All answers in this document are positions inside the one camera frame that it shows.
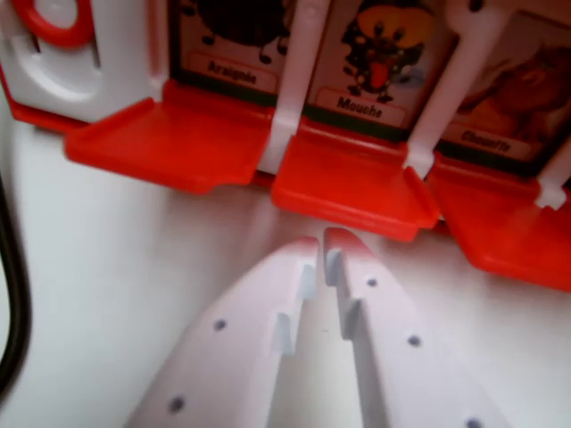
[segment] red compartment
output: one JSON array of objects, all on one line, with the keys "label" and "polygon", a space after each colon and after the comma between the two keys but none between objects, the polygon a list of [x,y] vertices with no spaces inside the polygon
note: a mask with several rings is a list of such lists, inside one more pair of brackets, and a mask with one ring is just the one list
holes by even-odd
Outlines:
[{"label": "red compartment", "polygon": [[146,99],[69,133],[73,161],[193,193],[250,183],[273,109],[168,82]]},{"label": "red compartment", "polygon": [[292,138],[272,200],[280,208],[411,241],[439,210],[425,184],[403,169],[406,146],[304,120]]},{"label": "red compartment", "polygon": [[571,291],[571,202],[534,204],[535,180],[437,158],[428,183],[446,223],[474,266]]}]

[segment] screw hole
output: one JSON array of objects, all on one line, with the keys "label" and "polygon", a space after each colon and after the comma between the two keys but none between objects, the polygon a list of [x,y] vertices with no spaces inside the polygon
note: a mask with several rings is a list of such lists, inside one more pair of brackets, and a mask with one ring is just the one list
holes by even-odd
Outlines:
[{"label": "screw hole", "polygon": [[466,421],[466,428],[484,428],[484,426],[478,419],[471,417]]},{"label": "screw hole", "polygon": [[184,397],[177,395],[174,397],[169,403],[169,411],[171,413],[178,413],[180,412],[183,407],[185,406],[185,399]]},{"label": "screw hole", "polygon": [[225,319],[219,319],[214,323],[214,330],[216,330],[217,332],[219,332],[220,330],[224,330],[225,328],[226,328]]},{"label": "screw hole", "polygon": [[480,12],[484,7],[484,0],[470,0],[468,4],[468,9],[471,12]]},{"label": "screw hole", "polygon": [[420,337],[416,336],[415,334],[410,335],[409,339],[407,339],[407,342],[409,343],[410,346],[414,346],[415,348],[418,348],[422,343]]}]

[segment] white surface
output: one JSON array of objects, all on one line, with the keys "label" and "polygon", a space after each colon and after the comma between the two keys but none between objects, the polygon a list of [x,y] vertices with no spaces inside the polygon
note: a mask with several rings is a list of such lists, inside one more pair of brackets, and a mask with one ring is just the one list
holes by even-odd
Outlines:
[{"label": "white surface", "polygon": [[232,284],[186,329],[129,428],[264,428],[302,303],[315,297],[318,249],[298,238]]},{"label": "white surface", "polygon": [[[161,98],[168,75],[167,2],[91,2],[96,50],[94,44],[61,49],[39,39],[39,53],[29,36],[17,30],[21,24],[14,21],[9,0],[0,2],[0,23],[8,38],[0,45],[0,62],[15,101],[91,122],[148,96]],[[70,0],[35,4],[54,25],[65,27],[75,19],[76,5]]]},{"label": "white surface", "polygon": [[295,6],[276,111],[259,165],[270,174],[277,174],[289,140],[299,127],[328,7],[329,0],[299,0]]},{"label": "white surface", "polygon": [[[3,427],[122,426],[188,323],[269,251],[332,226],[276,209],[266,190],[195,196],[76,165],[59,136],[17,131],[0,161],[34,326]],[[514,427],[568,428],[569,295],[478,271],[447,236],[358,235]],[[318,295],[304,304],[295,355],[282,360],[271,428],[360,426],[352,346],[322,277]]]},{"label": "white surface", "polygon": [[563,185],[571,177],[571,136],[537,176],[541,191],[535,203],[538,207],[558,210],[567,200]]},{"label": "white surface", "polygon": [[386,266],[354,234],[325,232],[325,276],[353,344],[364,428],[508,428]]}]

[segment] plastic toy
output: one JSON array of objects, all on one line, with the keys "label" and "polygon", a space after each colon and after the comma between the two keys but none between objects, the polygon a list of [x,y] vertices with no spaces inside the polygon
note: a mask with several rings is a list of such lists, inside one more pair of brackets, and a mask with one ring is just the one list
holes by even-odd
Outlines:
[{"label": "plastic toy", "polygon": [[[473,90],[476,79],[509,24],[529,12],[568,31],[568,1],[443,0],[442,21],[458,43],[442,72],[435,73],[421,111],[413,114],[418,119],[389,144],[375,133],[304,114],[312,75],[322,61],[318,53],[329,3],[264,2],[264,8],[274,8],[268,21],[280,23],[251,38],[248,31],[258,28],[259,20],[241,21],[236,32],[222,34],[215,25],[218,18],[200,1],[172,1],[169,8],[158,0],[98,0],[88,8],[83,1],[73,8],[63,0],[4,0],[4,90],[16,119],[66,134],[65,152],[73,161],[196,193],[216,185],[246,185],[261,171],[275,176],[272,201],[283,209],[405,242],[419,229],[433,228],[442,215],[475,266],[571,291],[571,202],[564,188],[571,177],[571,143],[565,132],[559,140],[565,143],[545,155],[544,167],[533,177],[476,165],[469,157],[455,160],[454,153],[436,147],[459,108],[479,108],[468,103],[469,97],[478,94]],[[392,7],[405,5],[427,17],[430,9],[417,0],[355,3],[361,9],[358,27],[361,21],[360,31],[369,35],[377,24],[369,25],[371,11],[394,12]],[[177,65],[180,52],[169,52],[169,34],[181,15],[188,18],[180,9],[173,12],[181,5],[188,13],[192,9],[193,22],[204,24],[206,31],[198,39],[203,46],[233,44],[236,51],[249,49],[261,70],[279,66],[275,92],[256,102],[240,92],[264,94],[251,83],[246,87],[214,79],[232,87],[230,94],[177,78],[176,66],[187,65],[188,58]],[[294,13],[291,20],[289,11]],[[396,45],[408,40],[399,28],[392,33],[399,39]],[[218,35],[212,37],[208,29]],[[403,53],[381,49],[380,56],[366,56],[371,76],[360,86],[355,83],[359,67],[347,62],[353,73],[345,75],[348,85],[360,91],[352,96],[373,96],[374,102],[380,98],[380,104],[390,106],[399,84],[412,90],[420,75],[415,71],[409,80],[401,78],[408,66],[417,67],[419,54],[418,64],[428,54],[422,40],[404,45]],[[348,54],[359,50],[354,44],[345,48]],[[391,61],[400,64],[398,70],[389,71]],[[215,65],[221,74],[224,67],[230,69]],[[239,64],[232,68],[247,72]]]},{"label": "plastic toy", "polygon": [[[509,427],[359,238],[328,229],[324,254],[342,335],[353,344],[365,428]],[[294,353],[302,300],[314,293],[317,255],[315,238],[290,243],[210,306],[128,428],[266,426],[280,359]]]}]

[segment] white plastic panel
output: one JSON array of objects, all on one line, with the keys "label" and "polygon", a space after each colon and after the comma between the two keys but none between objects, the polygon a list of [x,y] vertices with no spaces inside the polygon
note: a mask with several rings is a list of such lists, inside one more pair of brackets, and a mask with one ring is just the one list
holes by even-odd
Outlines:
[{"label": "white plastic panel", "polygon": [[[94,43],[63,49],[38,40],[37,52],[9,0],[1,1],[0,63],[16,102],[92,122],[148,96],[160,99],[168,76],[167,2],[93,1]],[[75,21],[75,2],[39,0],[36,7],[56,26]]]},{"label": "white plastic panel", "polygon": [[260,170],[270,174],[277,174],[289,139],[297,132],[318,55],[329,1],[301,0],[295,6],[292,35],[287,47],[276,111],[268,145],[259,165]]},{"label": "white plastic panel", "polygon": [[128,427],[265,427],[317,255],[318,240],[300,238],[245,274],[188,327]]},{"label": "white plastic panel", "polygon": [[356,235],[328,229],[324,253],[353,343],[364,428],[510,426]]}]

